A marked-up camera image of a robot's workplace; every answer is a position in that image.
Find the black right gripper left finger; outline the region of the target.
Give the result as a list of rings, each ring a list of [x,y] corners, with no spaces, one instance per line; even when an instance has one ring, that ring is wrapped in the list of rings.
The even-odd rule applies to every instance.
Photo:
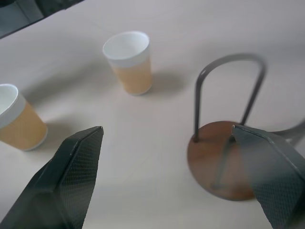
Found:
[[[81,229],[95,188],[103,128],[67,137],[29,181],[2,229]]]

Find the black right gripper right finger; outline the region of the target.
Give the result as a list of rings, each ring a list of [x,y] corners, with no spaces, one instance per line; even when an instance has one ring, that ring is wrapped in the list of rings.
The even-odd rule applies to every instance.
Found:
[[[232,128],[254,196],[274,229],[305,227],[305,159],[271,132]]]

